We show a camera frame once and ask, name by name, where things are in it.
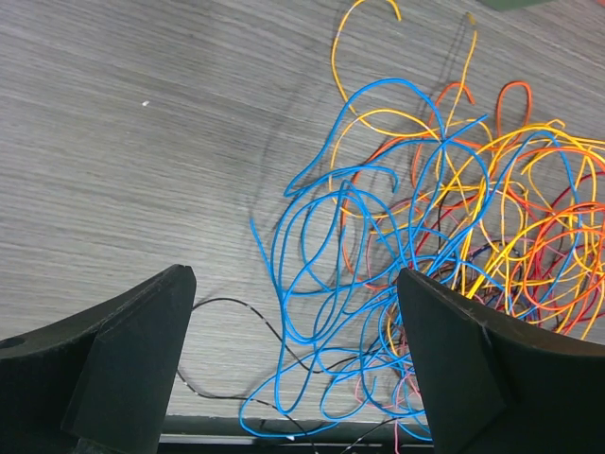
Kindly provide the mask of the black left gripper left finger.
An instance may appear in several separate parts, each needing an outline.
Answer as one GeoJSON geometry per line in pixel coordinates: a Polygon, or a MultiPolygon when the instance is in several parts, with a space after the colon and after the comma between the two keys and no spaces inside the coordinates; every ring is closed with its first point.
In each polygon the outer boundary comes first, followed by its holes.
{"type": "Polygon", "coordinates": [[[1,341],[4,453],[154,453],[197,281],[174,265],[1,341]]]}

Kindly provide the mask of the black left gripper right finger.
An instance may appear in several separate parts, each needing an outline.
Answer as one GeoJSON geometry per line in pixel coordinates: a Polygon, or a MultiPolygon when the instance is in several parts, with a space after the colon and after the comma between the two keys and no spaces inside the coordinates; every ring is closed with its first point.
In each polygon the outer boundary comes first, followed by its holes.
{"type": "Polygon", "coordinates": [[[401,270],[398,298],[438,453],[601,453],[604,347],[401,270]]]}

